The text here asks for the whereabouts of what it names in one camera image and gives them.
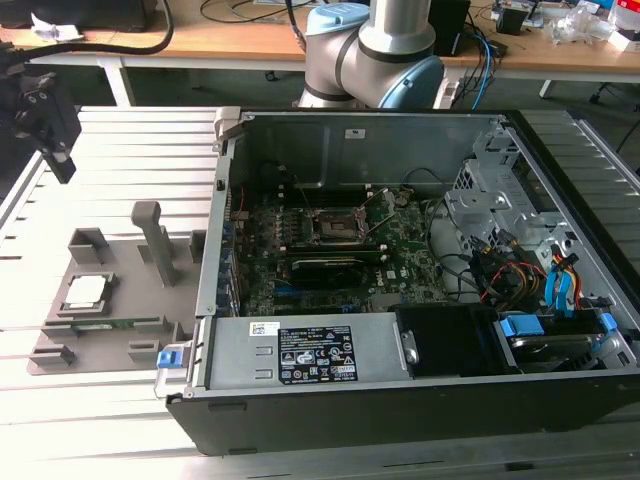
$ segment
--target blue latch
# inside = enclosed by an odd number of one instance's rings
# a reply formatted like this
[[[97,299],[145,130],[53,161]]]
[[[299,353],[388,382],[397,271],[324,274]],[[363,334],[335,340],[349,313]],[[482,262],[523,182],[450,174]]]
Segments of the blue latch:
[[[500,321],[505,337],[544,335],[540,320],[535,315],[509,315]]]
[[[607,333],[618,328],[618,323],[610,313],[603,313],[602,315],[600,315],[600,322],[602,323],[602,326],[605,328]]]
[[[158,368],[182,368],[182,352],[179,350],[160,352],[156,366]]]
[[[549,271],[547,283],[544,288],[544,301],[549,306],[553,306],[555,303],[555,307],[558,312],[564,313],[567,317],[573,317],[575,312],[573,309],[569,308],[569,300],[567,298],[569,296],[569,290],[571,289],[571,275],[563,271],[558,274],[558,272],[553,269],[555,263],[552,263],[551,266],[552,269]],[[560,285],[556,292],[556,282],[558,277],[560,278]]]

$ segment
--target motherboard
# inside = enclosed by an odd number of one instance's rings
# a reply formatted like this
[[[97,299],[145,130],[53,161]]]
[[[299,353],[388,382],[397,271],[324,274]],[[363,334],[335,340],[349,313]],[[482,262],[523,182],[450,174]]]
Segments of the motherboard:
[[[239,314],[386,312],[446,301],[424,208],[411,191],[364,186],[257,197],[231,215]]]

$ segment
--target gray robot arm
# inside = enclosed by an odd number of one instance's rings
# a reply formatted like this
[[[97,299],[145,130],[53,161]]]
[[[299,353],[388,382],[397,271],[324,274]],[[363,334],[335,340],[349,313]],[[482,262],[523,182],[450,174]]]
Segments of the gray robot arm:
[[[300,107],[428,108],[444,74],[432,55],[430,0],[372,0],[317,7],[306,33]]]

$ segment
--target floor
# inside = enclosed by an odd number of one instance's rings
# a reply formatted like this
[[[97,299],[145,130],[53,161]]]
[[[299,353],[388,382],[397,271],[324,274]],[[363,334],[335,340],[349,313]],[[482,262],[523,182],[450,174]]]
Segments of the floor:
[[[71,90],[79,105],[114,105],[104,73],[93,67],[33,67],[34,73],[56,71]],[[189,85],[186,70],[129,69],[131,84],[139,106],[163,105],[244,105],[253,107],[289,107],[298,99],[304,78],[298,72],[276,72],[277,81],[268,82],[264,72],[236,70],[202,70],[202,87]],[[614,148],[630,126],[640,118],[634,111],[640,104],[640,87],[614,85],[602,93],[599,104],[589,103],[598,84],[560,82],[553,98],[542,100],[540,81],[497,79],[480,104],[481,109],[560,109],[569,110],[588,120]],[[458,107],[469,109],[473,98]],[[28,161],[31,150],[20,142],[0,133],[0,143],[8,145],[8,161],[0,170],[0,200]],[[640,129],[626,143],[622,157],[634,168],[640,167]]]

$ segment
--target desk leg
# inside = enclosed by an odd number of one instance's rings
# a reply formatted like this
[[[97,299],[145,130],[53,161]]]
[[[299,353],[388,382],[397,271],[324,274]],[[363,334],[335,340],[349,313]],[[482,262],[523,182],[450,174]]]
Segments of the desk leg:
[[[127,71],[122,64],[120,57],[101,57],[98,58],[98,64],[104,68],[111,87],[111,93],[119,107],[135,106],[136,101],[133,97],[133,90],[129,83]]]
[[[538,94],[540,95],[540,98],[549,98],[549,96],[551,95],[551,91],[553,90],[553,87],[555,85],[556,82],[554,80],[545,80],[544,85],[542,85],[540,93]]]
[[[464,78],[467,72],[466,68],[446,68],[444,72],[444,78],[440,84],[436,101],[433,103],[433,108],[450,109],[451,103],[456,96],[456,91],[460,85],[460,81]]]

